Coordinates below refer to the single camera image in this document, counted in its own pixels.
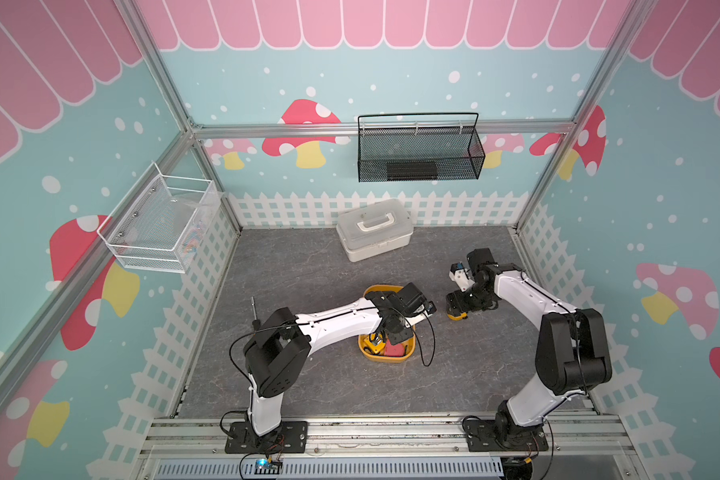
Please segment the yellow plastic storage bin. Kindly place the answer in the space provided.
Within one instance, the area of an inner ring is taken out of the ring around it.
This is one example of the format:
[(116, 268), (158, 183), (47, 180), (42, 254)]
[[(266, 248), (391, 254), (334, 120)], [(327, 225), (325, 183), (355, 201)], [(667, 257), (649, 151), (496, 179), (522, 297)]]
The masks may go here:
[[(373, 285), (365, 290), (363, 296), (369, 294), (380, 293), (384, 296), (388, 294), (398, 294), (413, 292), (413, 283), (404, 286), (399, 285)], [(399, 339), (398, 343), (393, 343), (381, 329), (369, 335), (359, 335), (357, 337), (357, 345), (362, 354), (371, 361), (381, 363), (402, 363), (410, 358), (416, 350), (415, 326), (407, 319), (401, 321), (402, 329), (396, 332), (393, 337)]]

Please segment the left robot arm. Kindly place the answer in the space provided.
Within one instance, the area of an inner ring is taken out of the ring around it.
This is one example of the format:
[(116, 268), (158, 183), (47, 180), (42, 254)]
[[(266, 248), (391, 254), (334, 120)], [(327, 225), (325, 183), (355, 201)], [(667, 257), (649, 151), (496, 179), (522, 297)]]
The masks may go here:
[(317, 313), (295, 314), (283, 307), (254, 326), (243, 347), (244, 373), (251, 385), (247, 420), (255, 435), (281, 429), (284, 393), (297, 381), (310, 355), (360, 335), (379, 334), (400, 344), (414, 336), (414, 326), (436, 312), (414, 284), (397, 291), (369, 290), (346, 305)]

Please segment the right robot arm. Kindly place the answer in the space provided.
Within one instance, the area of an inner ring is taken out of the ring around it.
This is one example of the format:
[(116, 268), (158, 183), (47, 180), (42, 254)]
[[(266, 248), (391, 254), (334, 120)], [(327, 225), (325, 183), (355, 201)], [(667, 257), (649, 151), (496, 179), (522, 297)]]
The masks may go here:
[(538, 435), (546, 417), (563, 403), (611, 380), (605, 322), (598, 310), (554, 297), (521, 267), (496, 262), (488, 248), (470, 252), (466, 263), (452, 264), (449, 278), (457, 285), (446, 297), (451, 320), (505, 302), (538, 330), (534, 376), (496, 411), (493, 436), (502, 444)]

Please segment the pink object in bin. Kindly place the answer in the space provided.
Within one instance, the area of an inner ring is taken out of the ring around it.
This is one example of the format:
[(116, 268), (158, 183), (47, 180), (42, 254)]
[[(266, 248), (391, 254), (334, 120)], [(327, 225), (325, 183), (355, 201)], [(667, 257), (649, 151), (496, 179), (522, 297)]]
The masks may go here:
[(384, 349), (384, 355), (390, 358), (403, 358), (407, 355), (408, 347), (405, 343), (391, 344), (387, 343)]

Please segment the white plastic lidded case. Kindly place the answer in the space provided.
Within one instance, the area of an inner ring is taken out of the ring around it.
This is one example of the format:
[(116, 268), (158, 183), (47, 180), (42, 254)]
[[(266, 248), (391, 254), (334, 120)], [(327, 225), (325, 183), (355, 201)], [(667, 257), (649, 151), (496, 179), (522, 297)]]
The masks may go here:
[(336, 230), (350, 262), (359, 262), (409, 244), (414, 231), (410, 213), (388, 199), (339, 215)]

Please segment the screwdriver with orange collar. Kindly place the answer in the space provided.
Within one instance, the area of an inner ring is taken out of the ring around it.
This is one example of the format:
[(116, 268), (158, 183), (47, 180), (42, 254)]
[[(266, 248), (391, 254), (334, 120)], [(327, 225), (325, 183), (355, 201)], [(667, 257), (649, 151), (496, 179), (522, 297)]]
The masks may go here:
[(251, 303), (251, 311), (252, 311), (252, 317), (253, 317), (251, 325), (252, 325), (253, 330), (256, 331), (260, 328), (261, 322), (259, 320), (259, 316), (257, 313), (256, 300), (255, 300), (254, 296), (250, 297), (250, 303)]

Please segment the green lit circuit board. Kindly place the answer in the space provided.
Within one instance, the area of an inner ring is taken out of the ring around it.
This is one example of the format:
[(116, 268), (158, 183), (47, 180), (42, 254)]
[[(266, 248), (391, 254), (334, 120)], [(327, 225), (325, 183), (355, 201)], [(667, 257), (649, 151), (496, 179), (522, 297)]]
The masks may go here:
[(280, 475), (283, 470), (283, 463), (278, 460), (262, 458), (257, 460), (253, 466), (254, 475)]

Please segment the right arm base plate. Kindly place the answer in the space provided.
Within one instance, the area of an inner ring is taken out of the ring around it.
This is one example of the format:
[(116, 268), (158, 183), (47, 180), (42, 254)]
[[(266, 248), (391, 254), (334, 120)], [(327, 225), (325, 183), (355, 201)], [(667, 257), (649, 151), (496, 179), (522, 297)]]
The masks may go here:
[(526, 452), (535, 455), (549, 450), (541, 425), (519, 427), (510, 420), (486, 420), (467, 416), (461, 422), (470, 452)]

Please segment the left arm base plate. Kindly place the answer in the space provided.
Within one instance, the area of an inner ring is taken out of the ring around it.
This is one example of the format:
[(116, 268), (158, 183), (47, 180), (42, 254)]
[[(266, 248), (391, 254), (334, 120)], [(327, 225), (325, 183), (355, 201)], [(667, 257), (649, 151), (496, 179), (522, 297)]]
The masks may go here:
[(301, 454), (306, 450), (308, 427), (305, 421), (284, 421), (273, 431), (260, 436), (248, 421), (233, 422), (226, 430), (224, 451), (227, 454)]

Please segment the black mesh wall basket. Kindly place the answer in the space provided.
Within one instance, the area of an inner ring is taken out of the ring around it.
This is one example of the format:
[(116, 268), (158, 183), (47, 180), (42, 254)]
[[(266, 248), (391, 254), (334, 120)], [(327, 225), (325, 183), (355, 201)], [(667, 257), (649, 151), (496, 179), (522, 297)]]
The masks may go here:
[(361, 182), (477, 180), (485, 150), (475, 112), (360, 115)]

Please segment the aluminium mounting rail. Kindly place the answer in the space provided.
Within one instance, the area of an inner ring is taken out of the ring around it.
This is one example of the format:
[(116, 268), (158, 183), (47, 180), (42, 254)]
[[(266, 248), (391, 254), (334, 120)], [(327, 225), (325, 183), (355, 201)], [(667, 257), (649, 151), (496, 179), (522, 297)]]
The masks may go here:
[[(305, 417), (307, 432), (296, 436), (304, 458), (467, 455), (464, 412)], [(163, 419), (149, 428), (141, 457), (224, 455), (227, 436), (217, 419)], [(527, 453), (555, 456), (631, 455), (636, 452), (619, 417), (585, 410), (558, 411), (547, 418), (544, 434), (518, 450), (495, 447), (493, 455)]]

